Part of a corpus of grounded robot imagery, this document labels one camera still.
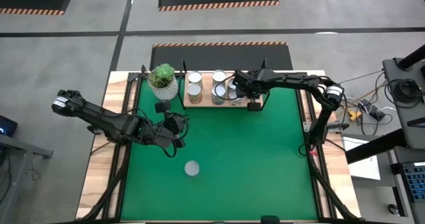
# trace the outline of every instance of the wooden tray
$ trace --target wooden tray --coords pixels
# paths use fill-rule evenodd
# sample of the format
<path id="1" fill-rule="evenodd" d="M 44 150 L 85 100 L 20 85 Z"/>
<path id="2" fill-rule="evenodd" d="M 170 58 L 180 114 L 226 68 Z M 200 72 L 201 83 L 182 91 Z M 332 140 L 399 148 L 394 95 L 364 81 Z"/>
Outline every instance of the wooden tray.
<path id="1" fill-rule="evenodd" d="M 192 104 L 189 101 L 189 95 L 186 92 L 187 86 L 189 85 L 189 79 L 186 77 L 185 78 L 185 96 L 183 98 L 183 104 L 185 105 L 185 107 L 189 108 L 189 107 L 205 107 L 205 108 L 246 108 L 246 105 L 248 103 L 248 100 L 246 98 L 244 98 L 242 100 L 242 102 L 240 104 L 237 105 L 231 105 L 230 101 L 225 100 L 224 104 L 221 105 L 216 105 L 213 104 L 213 102 L 211 101 L 211 89 L 213 88 L 213 71 L 211 72 L 200 72 L 202 74 L 202 84 L 203 84 L 203 89 L 202 89 L 202 101 L 198 104 Z M 227 77 L 231 76 L 233 74 L 233 72 L 226 72 Z M 261 105 L 263 105 L 263 98 L 260 97 L 260 99 L 257 100 L 257 102 L 261 103 Z"/>

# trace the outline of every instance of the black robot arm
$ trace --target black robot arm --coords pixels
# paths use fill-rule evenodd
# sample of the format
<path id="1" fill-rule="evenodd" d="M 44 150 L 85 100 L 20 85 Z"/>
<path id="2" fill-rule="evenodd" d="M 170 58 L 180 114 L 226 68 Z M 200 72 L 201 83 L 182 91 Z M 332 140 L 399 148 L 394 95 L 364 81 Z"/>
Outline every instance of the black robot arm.
<path id="1" fill-rule="evenodd" d="M 188 125 L 186 117 L 170 113 L 169 102 L 155 104 L 157 112 L 164 113 L 164 121 L 154 124 L 147 116 L 116 114 L 91 102 L 87 102 L 79 91 L 60 90 L 52 104 L 53 112 L 62 116 L 78 117 L 90 124 L 89 131 L 103 130 L 105 136 L 119 145 L 137 142 L 142 145 L 156 145 L 163 149 L 173 144 L 182 148 L 184 137 L 178 135 Z"/>
<path id="2" fill-rule="evenodd" d="M 276 73 L 266 68 L 247 73 L 237 70 L 234 73 L 233 83 L 236 85 L 238 97 L 250 99 L 248 110 L 251 111 L 261 110 L 261 104 L 256 103 L 255 99 L 259 99 L 262 94 L 269 93 L 272 88 L 293 88 L 306 90 L 312 94 L 321 104 L 319 118 L 311 124 L 307 133 L 308 143 L 313 145 L 324 143 L 327 134 L 327 122 L 332 112 L 338 109 L 344 95 L 344 89 L 326 76 Z"/>

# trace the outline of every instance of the hazard stripe tape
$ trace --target hazard stripe tape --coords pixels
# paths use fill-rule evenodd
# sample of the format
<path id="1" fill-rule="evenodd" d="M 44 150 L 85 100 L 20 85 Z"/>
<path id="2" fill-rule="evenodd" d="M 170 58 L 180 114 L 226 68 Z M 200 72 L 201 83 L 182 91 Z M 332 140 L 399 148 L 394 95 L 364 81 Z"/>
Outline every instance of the hazard stripe tape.
<path id="1" fill-rule="evenodd" d="M 287 45 L 286 42 L 209 42 L 209 43 L 165 43 L 153 47 L 221 46 L 221 45 Z"/>
<path id="2" fill-rule="evenodd" d="M 0 14 L 17 14 L 17 15 L 63 15 L 63 14 L 65 14 L 65 11 L 48 10 L 48 9 L 0 8 Z"/>
<path id="3" fill-rule="evenodd" d="M 236 8 L 236 7 L 255 7 L 255 6 L 270 6 L 279 5 L 279 1 L 247 1 L 247 2 L 226 2 L 226 3 L 210 3 L 210 4 L 195 4 L 195 5 L 172 5 L 163 6 L 159 11 L 188 11 L 195 9 L 220 9 L 220 8 Z"/>

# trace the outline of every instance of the green mat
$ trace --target green mat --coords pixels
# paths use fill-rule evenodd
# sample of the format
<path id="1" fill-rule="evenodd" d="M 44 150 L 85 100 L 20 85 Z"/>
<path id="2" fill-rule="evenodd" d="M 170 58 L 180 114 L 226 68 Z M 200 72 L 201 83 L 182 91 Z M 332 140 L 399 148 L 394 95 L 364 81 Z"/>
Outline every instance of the green mat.
<path id="1" fill-rule="evenodd" d="M 139 107 L 154 122 L 163 119 L 156 102 L 144 82 Z M 303 134 L 295 91 L 272 90 L 262 112 L 183 110 L 178 97 L 171 105 L 191 118 L 186 147 L 167 158 L 159 147 L 133 144 L 123 220 L 317 220 L 307 160 L 297 151 Z M 200 166 L 195 177 L 184 171 L 190 160 Z"/>

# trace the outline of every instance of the gray floor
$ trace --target gray floor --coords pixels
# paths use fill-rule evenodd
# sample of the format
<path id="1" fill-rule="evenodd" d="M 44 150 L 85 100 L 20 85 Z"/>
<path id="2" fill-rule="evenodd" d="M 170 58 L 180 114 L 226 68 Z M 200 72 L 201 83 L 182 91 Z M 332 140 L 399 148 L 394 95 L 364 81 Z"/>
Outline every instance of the gray floor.
<path id="1" fill-rule="evenodd" d="M 206 29 L 424 27 L 423 0 L 280 0 L 276 7 L 159 12 L 157 0 L 133 0 L 128 31 Z M 126 0 L 71 0 L 64 16 L 0 15 L 0 33 L 118 31 Z M 100 104 L 116 37 L 0 38 L 0 115 L 19 123 L 17 138 L 54 149 L 48 162 L 35 160 L 42 178 L 29 181 L 19 200 L 16 223 L 74 219 L 93 135 L 87 124 L 53 114 L 59 89 L 80 90 Z M 423 45 L 425 33 L 339 35 L 210 35 L 126 37 L 117 70 L 149 65 L 155 43 L 286 41 L 294 69 L 325 70 L 336 81 L 382 68 L 383 59 L 404 56 Z M 344 84 L 347 96 L 373 89 L 377 75 Z M 376 105 L 391 106 L 379 93 Z M 377 134 L 400 127 L 396 114 Z M 355 124 L 347 133 L 360 134 Z M 411 223 L 387 213 L 388 189 L 355 186 L 363 217 Z"/>

